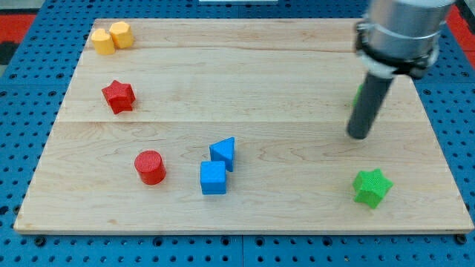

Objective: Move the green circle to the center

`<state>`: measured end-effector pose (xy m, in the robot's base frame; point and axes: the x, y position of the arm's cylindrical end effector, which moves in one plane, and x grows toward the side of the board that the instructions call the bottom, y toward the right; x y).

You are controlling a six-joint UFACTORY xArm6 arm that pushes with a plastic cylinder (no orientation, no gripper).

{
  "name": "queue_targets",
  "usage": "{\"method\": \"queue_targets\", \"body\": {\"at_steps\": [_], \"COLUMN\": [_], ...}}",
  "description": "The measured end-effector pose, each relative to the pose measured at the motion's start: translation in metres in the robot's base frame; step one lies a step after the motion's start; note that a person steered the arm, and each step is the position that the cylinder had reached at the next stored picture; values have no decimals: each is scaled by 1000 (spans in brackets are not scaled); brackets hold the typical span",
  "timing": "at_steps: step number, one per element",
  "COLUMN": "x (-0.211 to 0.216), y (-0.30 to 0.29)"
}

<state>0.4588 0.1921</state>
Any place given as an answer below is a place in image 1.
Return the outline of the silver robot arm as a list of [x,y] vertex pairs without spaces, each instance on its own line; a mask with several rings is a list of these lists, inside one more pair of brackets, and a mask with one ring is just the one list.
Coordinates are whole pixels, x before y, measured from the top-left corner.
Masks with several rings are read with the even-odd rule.
[[421,79],[439,56],[439,37],[453,0],[372,0],[356,24],[356,54],[380,79]]

